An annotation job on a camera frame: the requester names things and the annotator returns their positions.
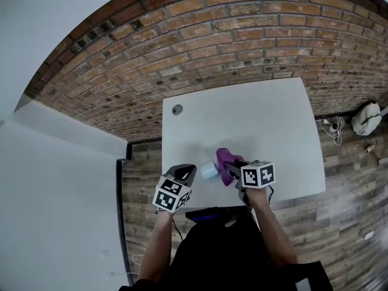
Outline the purple cleaning cloth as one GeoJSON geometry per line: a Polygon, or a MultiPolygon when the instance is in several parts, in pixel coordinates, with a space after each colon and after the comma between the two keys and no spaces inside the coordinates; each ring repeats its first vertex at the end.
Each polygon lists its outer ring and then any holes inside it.
{"type": "Polygon", "coordinates": [[[233,182],[233,177],[229,174],[227,166],[237,166],[237,162],[243,162],[244,158],[240,155],[233,155],[227,148],[219,148],[216,151],[221,179],[225,186],[233,182]]]}

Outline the white backpack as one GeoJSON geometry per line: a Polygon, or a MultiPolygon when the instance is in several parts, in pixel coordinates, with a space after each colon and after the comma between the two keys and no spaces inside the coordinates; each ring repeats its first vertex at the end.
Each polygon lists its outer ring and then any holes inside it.
{"type": "Polygon", "coordinates": [[[379,105],[375,101],[368,102],[352,118],[353,131],[359,136],[368,136],[378,127],[381,119],[379,105]]]}

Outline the black chest device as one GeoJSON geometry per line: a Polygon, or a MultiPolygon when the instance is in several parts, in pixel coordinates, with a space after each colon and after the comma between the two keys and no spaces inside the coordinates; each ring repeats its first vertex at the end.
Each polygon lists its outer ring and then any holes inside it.
{"type": "Polygon", "coordinates": [[[251,214],[252,209],[246,206],[211,207],[186,212],[185,217],[195,223],[207,221],[229,222],[240,216],[251,214]]]}

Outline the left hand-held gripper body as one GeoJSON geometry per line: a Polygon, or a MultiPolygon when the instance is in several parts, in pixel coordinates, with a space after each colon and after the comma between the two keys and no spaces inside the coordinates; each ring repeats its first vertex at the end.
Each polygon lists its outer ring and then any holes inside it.
{"type": "Polygon", "coordinates": [[[192,184],[193,177],[182,181],[172,175],[162,175],[156,185],[152,204],[158,209],[175,213],[189,200],[192,184]]]}

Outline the person's black shirt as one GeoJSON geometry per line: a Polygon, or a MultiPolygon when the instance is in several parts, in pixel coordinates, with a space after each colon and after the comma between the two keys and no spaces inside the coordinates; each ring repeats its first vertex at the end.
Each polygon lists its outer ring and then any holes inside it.
{"type": "Polygon", "coordinates": [[[194,225],[158,282],[138,279],[118,291],[333,291],[317,261],[274,265],[256,218],[194,225]]]}

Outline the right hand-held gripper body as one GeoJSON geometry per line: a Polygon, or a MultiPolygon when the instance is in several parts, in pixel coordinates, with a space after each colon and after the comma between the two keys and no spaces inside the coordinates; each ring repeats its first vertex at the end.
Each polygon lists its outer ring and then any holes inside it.
{"type": "Polygon", "coordinates": [[[247,166],[241,167],[241,179],[237,180],[236,188],[239,190],[240,200],[250,207],[250,201],[246,194],[246,188],[251,189],[270,189],[268,202],[273,195],[272,184],[275,183],[275,166],[273,162],[254,161],[249,162],[247,166]]]}

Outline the person's right forearm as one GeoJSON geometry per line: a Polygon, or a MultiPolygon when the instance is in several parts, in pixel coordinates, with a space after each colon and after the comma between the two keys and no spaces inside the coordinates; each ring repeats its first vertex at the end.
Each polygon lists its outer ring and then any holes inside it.
{"type": "Polygon", "coordinates": [[[266,190],[246,188],[246,195],[255,211],[271,262],[279,267],[297,264],[295,248],[272,212],[266,190]]]}

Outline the person's left forearm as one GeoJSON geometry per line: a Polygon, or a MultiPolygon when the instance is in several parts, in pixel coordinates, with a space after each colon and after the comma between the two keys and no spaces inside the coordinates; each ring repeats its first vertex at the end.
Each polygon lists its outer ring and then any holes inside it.
{"type": "Polygon", "coordinates": [[[172,251],[172,220],[173,215],[167,211],[159,211],[145,250],[139,279],[158,282],[170,266],[172,251]]]}

